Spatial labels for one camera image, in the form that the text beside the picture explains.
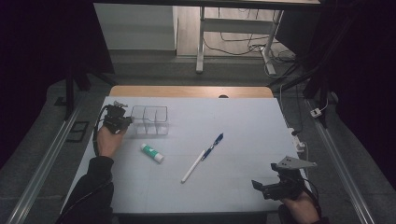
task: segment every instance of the pen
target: pen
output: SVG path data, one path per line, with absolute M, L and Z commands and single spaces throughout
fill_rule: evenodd
M 210 146 L 210 148 L 206 151 L 206 153 L 204 154 L 204 156 L 201 158 L 202 161 L 209 155 L 209 153 L 212 151 L 212 149 L 221 141 L 222 137 L 223 137 L 223 133 L 221 133 L 221 134 L 219 135 L 219 137 L 216 138 L 215 143 L 213 143 L 213 145 Z
M 201 160 L 201 158 L 204 156 L 205 150 L 201 152 L 197 160 L 194 162 L 190 170 L 184 175 L 184 177 L 181 179 L 181 183 L 184 184 L 186 182 L 187 178 L 189 178 L 190 174 L 192 171 L 195 169 L 195 167 L 198 165 L 198 162 Z

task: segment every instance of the green and white glue stick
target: green and white glue stick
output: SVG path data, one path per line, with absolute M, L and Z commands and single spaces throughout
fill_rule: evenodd
M 158 151 L 154 150 L 152 147 L 149 147 L 146 144 L 142 144 L 140 147 L 144 153 L 154 159 L 156 162 L 161 163 L 163 162 L 164 156 L 161 155 Z

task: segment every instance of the hand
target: hand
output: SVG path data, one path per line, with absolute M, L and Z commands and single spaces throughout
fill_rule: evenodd
M 281 199 L 280 201 L 289 208 L 291 215 L 298 223 L 311 224 L 319 221 L 317 209 L 305 192 L 302 192 L 295 201 L 292 199 Z
M 120 147 L 122 138 L 126 133 L 126 129 L 119 133 L 111 133 L 107 127 L 102 126 L 98 132 L 98 150 L 99 156 L 112 158 Z

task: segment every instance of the clear plastic organizer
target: clear plastic organizer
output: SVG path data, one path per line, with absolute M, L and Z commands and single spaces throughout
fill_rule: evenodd
M 135 105 L 131 117 L 135 134 L 168 134 L 168 108 L 155 105 Z

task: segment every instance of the white tabletop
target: white tabletop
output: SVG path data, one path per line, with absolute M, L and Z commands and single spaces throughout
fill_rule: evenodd
M 276 211 L 251 185 L 279 182 L 270 163 L 298 158 L 277 99 L 107 97 L 129 105 L 168 108 L 168 135 L 133 135 L 128 130 L 112 168 L 116 214 L 192 214 Z M 186 183 L 180 180 L 198 155 L 223 140 L 201 161 Z M 165 156 L 159 164 L 140 150 L 145 143 Z M 87 146 L 71 189 L 94 157 Z

